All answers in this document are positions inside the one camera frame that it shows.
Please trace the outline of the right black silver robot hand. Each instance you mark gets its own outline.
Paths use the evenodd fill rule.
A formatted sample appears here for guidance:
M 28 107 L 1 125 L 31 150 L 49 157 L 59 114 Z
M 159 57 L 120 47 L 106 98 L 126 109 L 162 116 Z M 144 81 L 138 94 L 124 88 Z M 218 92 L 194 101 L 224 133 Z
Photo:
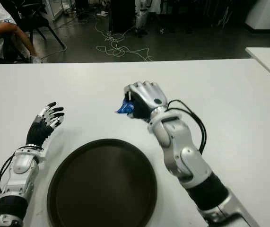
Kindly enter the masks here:
M 133 112 L 127 116 L 149 122 L 152 112 L 167 107 L 167 98 L 157 83 L 148 81 L 129 84 L 124 88 L 127 101 L 133 103 Z

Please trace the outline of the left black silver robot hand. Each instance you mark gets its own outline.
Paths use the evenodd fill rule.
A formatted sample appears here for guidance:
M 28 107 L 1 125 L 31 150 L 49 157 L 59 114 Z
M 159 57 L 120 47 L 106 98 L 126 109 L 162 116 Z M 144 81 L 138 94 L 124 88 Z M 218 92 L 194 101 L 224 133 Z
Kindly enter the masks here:
M 36 115 L 27 133 L 26 146 L 41 147 L 52 132 L 62 124 L 64 108 L 56 105 L 56 102 L 49 103 Z

